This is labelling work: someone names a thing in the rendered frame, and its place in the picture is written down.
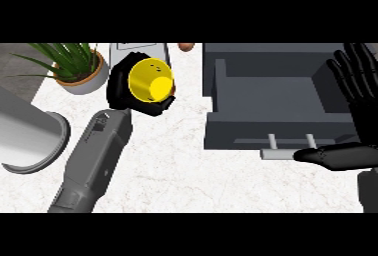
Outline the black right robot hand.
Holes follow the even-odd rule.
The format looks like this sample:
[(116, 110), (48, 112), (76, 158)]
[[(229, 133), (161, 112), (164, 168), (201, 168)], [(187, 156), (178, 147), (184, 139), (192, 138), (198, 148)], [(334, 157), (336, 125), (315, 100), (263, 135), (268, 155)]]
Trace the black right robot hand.
[(346, 43), (327, 65), (349, 103), (359, 142), (299, 150), (294, 160), (331, 171), (378, 168), (378, 60), (365, 43)]

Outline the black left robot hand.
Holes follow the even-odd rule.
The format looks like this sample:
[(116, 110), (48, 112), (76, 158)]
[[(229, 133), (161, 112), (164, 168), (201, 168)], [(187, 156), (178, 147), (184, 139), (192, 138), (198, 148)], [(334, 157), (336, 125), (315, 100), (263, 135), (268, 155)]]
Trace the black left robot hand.
[(128, 108), (151, 115), (159, 116), (169, 109), (176, 97), (175, 97), (175, 80), (173, 80), (173, 91), (169, 98), (161, 102), (147, 103), (142, 102), (132, 94), (129, 90), (129, 73), (132, 67), (139, 61), (150, 57), (145, 53), (132, 52), (120, 63), (114, 66), (108, 87), (107, 87), (107, 100), (110, 107), (117, 110), (126, 110)]

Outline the yellow cup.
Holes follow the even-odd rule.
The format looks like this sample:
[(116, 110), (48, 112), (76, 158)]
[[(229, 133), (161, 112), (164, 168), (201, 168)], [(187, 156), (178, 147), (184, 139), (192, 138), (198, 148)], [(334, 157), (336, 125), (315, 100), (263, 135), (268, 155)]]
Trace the yellow cup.
[(132, 67), (129, 90), (142, 102), (161, 102), (172, 95), (173, 80), (167, 63), (159, 58), (147, 58)]

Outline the dark grey open drawer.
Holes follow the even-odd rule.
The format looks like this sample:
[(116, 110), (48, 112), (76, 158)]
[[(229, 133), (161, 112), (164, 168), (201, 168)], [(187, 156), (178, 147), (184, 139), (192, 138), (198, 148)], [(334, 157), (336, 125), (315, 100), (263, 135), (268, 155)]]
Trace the dark grey open drawer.
[(213, 100), (204, 147), (281, 149), (359, 140), (348, 102), (327, 66), (340, 43), (207, 43), (203, 94)]

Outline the green plant in white pot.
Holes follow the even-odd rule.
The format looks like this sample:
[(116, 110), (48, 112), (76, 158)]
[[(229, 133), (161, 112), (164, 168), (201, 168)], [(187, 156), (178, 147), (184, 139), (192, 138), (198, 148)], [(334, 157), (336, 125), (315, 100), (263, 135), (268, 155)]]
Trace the green plant in white pot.
[(94, 93), (105, 84), (110, 65), (98, 47), (89, 43), (30, 43), (30, 46), (54, 61), (43, 61), (17, 54), (17, 57), (45, 67), (52, 74), (45, 75), (74, 95)]

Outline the pale grey flat box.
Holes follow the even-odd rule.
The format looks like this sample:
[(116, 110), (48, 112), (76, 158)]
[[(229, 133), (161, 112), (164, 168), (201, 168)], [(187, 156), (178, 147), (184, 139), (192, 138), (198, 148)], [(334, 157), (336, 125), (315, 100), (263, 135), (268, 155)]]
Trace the pale grey flat box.
[(110, 67), (114, 67), (130, 52), (145, 53), (150, 57), (170, 63), (169, 47), (166, 43), (111, 43)]

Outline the large grey cylindrical container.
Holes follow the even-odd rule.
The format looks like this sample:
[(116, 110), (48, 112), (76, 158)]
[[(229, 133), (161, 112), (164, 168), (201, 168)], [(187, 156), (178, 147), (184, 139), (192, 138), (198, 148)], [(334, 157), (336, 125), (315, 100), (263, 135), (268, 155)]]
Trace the large grey cylindrical container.
[(71, 126), (0, 86), (0, 165), (15, 174), (43, 170), (61, 156)]

